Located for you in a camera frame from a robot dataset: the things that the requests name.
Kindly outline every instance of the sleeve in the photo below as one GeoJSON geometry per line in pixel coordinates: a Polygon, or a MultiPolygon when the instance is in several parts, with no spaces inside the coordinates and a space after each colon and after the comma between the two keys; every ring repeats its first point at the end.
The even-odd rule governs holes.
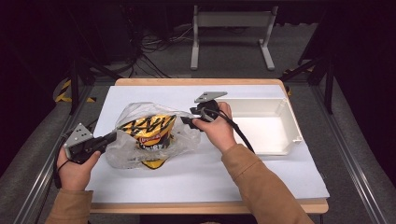
{"type": "Polygon", "coordinates": [[[313,223],[282,180],[246,147],[231,147],[221,160],[258,223],[313,223]]]}
{"type": "Polygon", "coordinates": [[[93,191],[60,189],[46,224],[88,223],[93,191]]]}

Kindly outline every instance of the white tray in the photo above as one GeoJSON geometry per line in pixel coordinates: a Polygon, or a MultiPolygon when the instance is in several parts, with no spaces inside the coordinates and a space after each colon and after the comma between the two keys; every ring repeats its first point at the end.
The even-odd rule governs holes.
{"type": "MultiPolygon", "coordinates": [[[[233,121],[258,155],[287,155],[303,141],[290,102],[283,99],[224,99],[233,109],[233,121]]],[[[238,143],[244,143],[237,133],[238,143]]]]}

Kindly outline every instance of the metal stand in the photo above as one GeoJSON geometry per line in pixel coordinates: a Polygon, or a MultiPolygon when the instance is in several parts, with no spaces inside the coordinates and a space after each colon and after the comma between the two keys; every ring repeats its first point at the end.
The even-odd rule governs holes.
{"type": "Polygon", "coordinates": [[[307,82],[309,85],[317,86],[320,81],[326,76],[326,88],[325,88],[325,95],[324,95],[324,104],[327,108],[329,114],[332,114],[332,85],[333,85],[333,60],[329,58],[316,58],[308,63],[305,63],[296,69],[288,72],[284,76],[280,77],[279,79],[282,82],[289,80],[292,77],[296,77],[300,75],[303,71],[308,68],[315,66],[312,73],[309,75],[307,82]]]}
{"type": "Polygon", "coordinates": [[[117,80],[122,78],[120,75],[108,70],[107,68],[94,63],[93,61],[86,58],[76,58],[70,65],[70,79],[71,79],[71,87],[72,87],[72,108],[70,109],[70,115],[73,115],[76,111],[76,108],[79,105],[79,87],[78,87],[78,78],[80,77],[82,83],[85,86],[93,85],[95,81],[95,77],[90,71],[90,67],[93,67],[100,71],[101,73],[114,78],[117,80]]]}
{"type": "Polygon", "coordinates": [[[198,69],[199,54],[199,27],[265,27],[264,39],[259,39],[262,56],[267,64],[268,70],[275,70],[274,62],[268,50],[268,42],[274,27],[277,7],[273,7],[271,11],[255,11],[255,12],[198,12],[198,6],[194,6],[193,31],[194,42],[192,44],[191,54],[191,70],[198,69]]]}

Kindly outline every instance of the plastic bag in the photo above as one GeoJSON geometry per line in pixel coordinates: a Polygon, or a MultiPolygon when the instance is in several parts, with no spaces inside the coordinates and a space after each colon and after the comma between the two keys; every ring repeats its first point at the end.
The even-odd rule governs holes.
{"type": "Polygon", "coordinates": [[[201,133],[180,117],[193,115],[149,102],[127,105],[116,123],[117,140],[107,146],[107,162],[118,169],[157,169],[166,160],[195,150],[201,133]]]}

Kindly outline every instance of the wooden table edge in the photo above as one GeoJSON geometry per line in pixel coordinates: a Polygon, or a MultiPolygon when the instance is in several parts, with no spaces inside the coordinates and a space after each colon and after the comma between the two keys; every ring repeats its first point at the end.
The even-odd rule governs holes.
{"type": "Polygon", "coordinates": [[[276,78],[120,78],[116,86],[281,85],[276,78]]]}
{"type": "MultiPolygon", "coordinates": [[[[297,200],[307,214],[324,214],[326,199],[297,200]]],[[[91,213],[114,214],[250,214],[242,202],[227,203],[92,203],[91,213]]]]}

